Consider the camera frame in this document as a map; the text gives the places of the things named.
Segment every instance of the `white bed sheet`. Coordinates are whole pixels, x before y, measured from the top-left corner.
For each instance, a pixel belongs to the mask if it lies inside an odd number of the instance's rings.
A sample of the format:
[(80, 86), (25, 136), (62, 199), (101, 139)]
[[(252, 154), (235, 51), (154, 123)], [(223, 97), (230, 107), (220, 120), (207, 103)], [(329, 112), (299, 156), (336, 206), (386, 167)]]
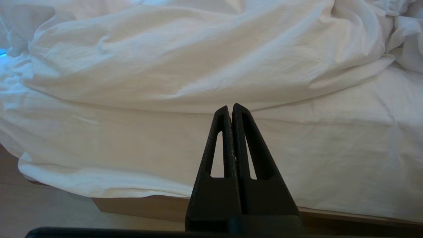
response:
[(239, 102), (298, 206), (423, 221), (411, 2), (2, 2), (0, 143), (73, 193), (189, 196), (211, 113)]

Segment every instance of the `floor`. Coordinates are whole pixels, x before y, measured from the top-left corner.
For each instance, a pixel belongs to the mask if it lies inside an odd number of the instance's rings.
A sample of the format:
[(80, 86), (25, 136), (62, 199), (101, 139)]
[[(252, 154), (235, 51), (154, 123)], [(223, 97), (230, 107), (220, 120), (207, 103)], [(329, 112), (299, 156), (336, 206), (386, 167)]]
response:
[(23, 238), (38, 227), (94, 227), (183, 231), (183, 222), (98, 210), (90, 198), (28, 182), (17, 158), (0, 145), (0, 238)]

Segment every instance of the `bed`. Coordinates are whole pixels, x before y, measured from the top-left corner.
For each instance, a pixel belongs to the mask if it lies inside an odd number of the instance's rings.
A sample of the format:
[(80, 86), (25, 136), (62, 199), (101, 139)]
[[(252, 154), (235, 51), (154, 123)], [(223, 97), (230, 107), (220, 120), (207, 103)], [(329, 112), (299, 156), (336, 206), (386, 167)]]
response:
[(0, 4), (0, 144), (26, 176), (187, 198), (239, 102), (299, 207), (423, 222), (421, 1)]

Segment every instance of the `tiled floor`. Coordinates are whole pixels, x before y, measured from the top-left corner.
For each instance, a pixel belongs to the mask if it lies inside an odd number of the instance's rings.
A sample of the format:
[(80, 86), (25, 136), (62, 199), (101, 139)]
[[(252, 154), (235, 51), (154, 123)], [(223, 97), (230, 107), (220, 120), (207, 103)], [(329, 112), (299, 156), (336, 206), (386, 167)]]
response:
[(184, 223), (100, 212), (90, 198), (29, 183), (17, 158), (0, 146), (0, 238), (23, 238), (38, 227), (184, 230)]

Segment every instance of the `white bedding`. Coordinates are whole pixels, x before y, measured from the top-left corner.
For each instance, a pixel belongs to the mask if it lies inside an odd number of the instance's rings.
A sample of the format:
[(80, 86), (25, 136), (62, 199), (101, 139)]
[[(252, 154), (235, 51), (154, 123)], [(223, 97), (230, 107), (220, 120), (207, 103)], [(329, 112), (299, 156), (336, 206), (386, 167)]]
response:
[(410, 3), (2, 2), (0, 143), (73, 193), (189, 196), (211, 113), (239, 102), (298, 206), (423, 221)]

